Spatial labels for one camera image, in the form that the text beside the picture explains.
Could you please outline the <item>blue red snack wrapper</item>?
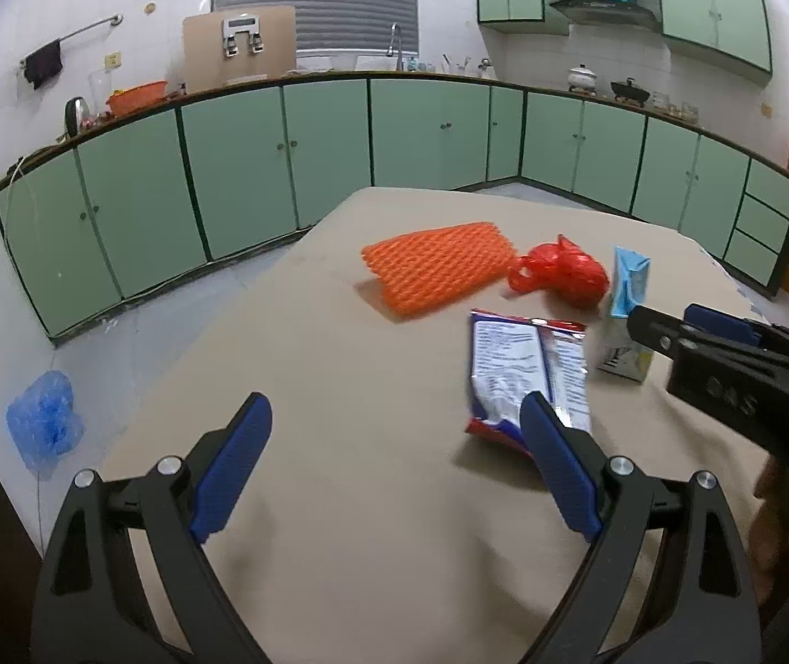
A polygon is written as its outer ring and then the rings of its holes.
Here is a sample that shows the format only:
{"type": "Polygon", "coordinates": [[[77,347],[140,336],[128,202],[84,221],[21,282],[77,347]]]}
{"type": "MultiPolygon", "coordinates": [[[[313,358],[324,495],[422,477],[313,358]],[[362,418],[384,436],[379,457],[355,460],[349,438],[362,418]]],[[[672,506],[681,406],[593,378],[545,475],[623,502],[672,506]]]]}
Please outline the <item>blue red snack wrapper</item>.
{"type": "Polygon", "coordinates": [[[542,394],[564,426],[591,430],[584,324],[485,310],[473,310],[470,324],[468,435],[525,453],[520,408],[531,393],[542,394]]]}

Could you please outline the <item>orange foam fruit net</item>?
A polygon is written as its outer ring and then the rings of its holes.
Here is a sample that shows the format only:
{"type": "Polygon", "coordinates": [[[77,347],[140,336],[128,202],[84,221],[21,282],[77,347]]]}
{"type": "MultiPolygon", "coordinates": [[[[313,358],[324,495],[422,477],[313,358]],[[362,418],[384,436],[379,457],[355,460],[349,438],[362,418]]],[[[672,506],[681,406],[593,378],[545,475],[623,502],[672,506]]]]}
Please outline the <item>orange foam fruit net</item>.
{"type": "Polygon", "coordinates": [[[457,302],[506,276],[516,247],[492,222],[412,231],[361,249],[385,306],[401,318],[457,302]]]}

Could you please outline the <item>green lower kitchen cabinets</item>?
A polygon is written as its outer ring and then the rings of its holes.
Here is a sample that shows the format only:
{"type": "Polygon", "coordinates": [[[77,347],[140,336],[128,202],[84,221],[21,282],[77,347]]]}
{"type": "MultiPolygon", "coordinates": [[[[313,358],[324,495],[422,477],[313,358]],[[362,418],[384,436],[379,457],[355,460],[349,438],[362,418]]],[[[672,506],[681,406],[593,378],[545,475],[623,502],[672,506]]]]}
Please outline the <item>green lower kitchen cabinets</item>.
{"type": "Polygon", "coordinates": [[[357,190],[506,180],[678,231],[764,294],[782,285],[784,169],[637,106],[441,75],[304,78],[123,118],[11,169],[0,231],[56,340],[357,190]]]}

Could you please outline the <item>light blue milk carton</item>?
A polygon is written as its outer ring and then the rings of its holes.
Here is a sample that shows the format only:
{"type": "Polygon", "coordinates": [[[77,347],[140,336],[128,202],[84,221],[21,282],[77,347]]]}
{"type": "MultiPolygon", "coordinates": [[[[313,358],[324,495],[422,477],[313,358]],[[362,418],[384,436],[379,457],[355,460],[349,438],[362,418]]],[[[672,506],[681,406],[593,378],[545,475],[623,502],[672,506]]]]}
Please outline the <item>light blue milk carton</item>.
{"type": "Polygon", "coordinates": [[[647,300],[648,256],[615,247],[611,295],[601,334],[597,369],[642,384],[652,363],[652,351],[628,332],[628,317],[647,300]]]}

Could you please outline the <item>red plastic bag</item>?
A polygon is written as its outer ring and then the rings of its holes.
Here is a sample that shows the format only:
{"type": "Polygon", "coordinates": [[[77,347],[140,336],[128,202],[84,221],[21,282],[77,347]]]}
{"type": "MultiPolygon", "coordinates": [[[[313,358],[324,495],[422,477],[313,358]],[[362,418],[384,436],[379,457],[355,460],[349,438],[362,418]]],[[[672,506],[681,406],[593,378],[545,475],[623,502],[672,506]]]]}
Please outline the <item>red plastic bag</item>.
{"type": "Polygon", "coordinates": [[[599,306],[611,286],[605,267],[563,234],[516,258],[508,267],[507,282],[516,294],[553,292],[580,310],[599,306]]]}

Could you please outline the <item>blue plastic bag on floor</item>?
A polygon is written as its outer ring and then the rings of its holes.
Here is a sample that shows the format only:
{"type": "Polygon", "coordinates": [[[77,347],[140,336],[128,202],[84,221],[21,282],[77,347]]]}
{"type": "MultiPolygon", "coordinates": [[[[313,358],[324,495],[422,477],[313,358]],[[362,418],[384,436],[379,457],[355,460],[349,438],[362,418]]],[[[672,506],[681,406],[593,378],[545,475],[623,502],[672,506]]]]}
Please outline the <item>blue plastic bag on floor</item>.
{"type": "Polygon", "coordinates": [[[84,421],[74,409],[69,377],[48,370],[8,405],[7,429],[23,465],[37,480],[49,480],[84,437],[84,421]]]}

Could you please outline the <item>black wok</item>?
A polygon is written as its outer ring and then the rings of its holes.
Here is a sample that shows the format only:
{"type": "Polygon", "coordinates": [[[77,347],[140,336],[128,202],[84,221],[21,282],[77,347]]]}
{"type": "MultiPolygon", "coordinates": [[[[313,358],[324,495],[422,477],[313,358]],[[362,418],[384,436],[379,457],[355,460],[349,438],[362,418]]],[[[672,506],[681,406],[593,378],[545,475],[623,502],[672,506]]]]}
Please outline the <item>black wok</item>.
{"type": "Polygon", "coordinates": [[[611,90],[616,102],[631,103],[631,105],[639,106],[639,108],[643,108],[651,97],[651,93],[637,86],[633,78],[627,78],[624,81],[612,81],[611,90]]]}

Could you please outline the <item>beige tablecloth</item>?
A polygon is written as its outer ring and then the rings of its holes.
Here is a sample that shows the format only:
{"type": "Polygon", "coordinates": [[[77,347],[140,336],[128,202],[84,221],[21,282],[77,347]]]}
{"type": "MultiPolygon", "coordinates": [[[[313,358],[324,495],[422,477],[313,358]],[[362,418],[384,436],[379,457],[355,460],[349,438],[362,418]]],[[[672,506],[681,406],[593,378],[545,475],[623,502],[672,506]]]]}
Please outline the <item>beige tablecloth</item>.
{"type": "Polygon", "coordinates": [[[603,264],[617,247],[645,253],[663,312],[751,311],[704,250],[660,226],[505,196],[350,196],[205,328],[101,466],[145,474],[249,394],[270,399],[267,448],[207,554],[274,661],[515,662],[584,557],[533,462],[465,430],[471,312],[567,309],[500,283],[396,321],[361,260],[393,235],[481,220],[519,249],[565,235],[603,264]]]}

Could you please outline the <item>white cooking pot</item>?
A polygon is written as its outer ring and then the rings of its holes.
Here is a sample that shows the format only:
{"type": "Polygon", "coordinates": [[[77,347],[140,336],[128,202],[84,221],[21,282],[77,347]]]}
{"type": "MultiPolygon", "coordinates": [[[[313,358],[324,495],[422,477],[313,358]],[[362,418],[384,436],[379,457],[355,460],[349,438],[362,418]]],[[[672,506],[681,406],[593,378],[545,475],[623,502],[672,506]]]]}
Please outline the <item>white cooking pot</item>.
{"type": "Polygon", "coordinates": [[[567,76],[570,91],[580,91],[587,95],[594,95],[597,91],[597,74],[585,65],[574,66],[567,76]]]}

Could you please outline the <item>chrome sink faucet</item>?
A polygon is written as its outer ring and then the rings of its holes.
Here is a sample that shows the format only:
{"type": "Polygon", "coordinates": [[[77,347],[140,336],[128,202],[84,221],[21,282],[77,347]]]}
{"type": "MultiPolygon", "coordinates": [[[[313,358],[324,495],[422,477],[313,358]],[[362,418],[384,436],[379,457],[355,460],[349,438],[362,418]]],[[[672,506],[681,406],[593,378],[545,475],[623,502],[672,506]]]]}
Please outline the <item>chrome sink faucet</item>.
{"type": "Polygon", "coordinates": [[[390,27],[390,42],[386,49],[386,55],[394,60],[394,70],[403,72],[405,62],[403,61],[403,38],[402,27],[399,23],[393,23],[390,27]]]}

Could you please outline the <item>steel electric kettle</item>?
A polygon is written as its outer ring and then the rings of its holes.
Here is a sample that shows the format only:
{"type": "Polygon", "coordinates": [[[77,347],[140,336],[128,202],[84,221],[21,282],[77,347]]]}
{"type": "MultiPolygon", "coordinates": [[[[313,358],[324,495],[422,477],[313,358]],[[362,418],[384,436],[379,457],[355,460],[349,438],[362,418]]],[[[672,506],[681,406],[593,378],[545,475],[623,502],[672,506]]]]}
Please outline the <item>steel electric kettle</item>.
{"type": "Polygon", "coordinates": [[[65,136],[69,139],[77,137],[92,125],[91,111],[82,96],[72,97],[65,102],[64,127],[65,136]]]}

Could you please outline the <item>orange plastic basin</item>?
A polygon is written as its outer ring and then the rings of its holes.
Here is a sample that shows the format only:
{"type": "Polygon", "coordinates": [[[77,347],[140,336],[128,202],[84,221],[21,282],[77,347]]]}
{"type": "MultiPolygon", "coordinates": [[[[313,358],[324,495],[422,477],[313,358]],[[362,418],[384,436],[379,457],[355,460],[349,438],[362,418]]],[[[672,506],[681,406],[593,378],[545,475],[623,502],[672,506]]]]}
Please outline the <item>orange plastic basin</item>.
{"type": "Polygon", "coordinates": [[[127,90],[115,90],[107,98],[106,105],[114,117],[126,117],[143,108],[157,105],[166,96],[165,80],[145,82],[127,90]]]}

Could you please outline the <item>brown cardboard box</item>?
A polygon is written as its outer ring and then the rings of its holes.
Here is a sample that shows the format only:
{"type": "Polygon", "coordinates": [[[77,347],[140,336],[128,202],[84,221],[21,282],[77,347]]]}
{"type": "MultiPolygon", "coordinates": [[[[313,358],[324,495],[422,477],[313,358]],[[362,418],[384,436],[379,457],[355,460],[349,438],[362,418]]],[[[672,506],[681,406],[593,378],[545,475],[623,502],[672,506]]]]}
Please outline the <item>brown cardboard box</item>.
{"type": "Polygon", "coordinates": [[[183,21],[183,50],[189,95],[280,78],[297,66],[295,8],[246,6],[193,15],[183,21]]]}

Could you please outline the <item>black towel on rail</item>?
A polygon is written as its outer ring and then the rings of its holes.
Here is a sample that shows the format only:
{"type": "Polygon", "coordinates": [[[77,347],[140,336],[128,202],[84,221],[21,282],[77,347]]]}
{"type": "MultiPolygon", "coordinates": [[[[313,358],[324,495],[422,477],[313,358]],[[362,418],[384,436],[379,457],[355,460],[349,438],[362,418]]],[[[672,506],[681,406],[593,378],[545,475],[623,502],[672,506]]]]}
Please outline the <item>black towel on rail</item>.
{"type": "Polygon", "coordinates": [[[23,60],[23,76],[34,90],[41,89],[63,70],[61,40],[55,39],[38,48],[23,60]]]}

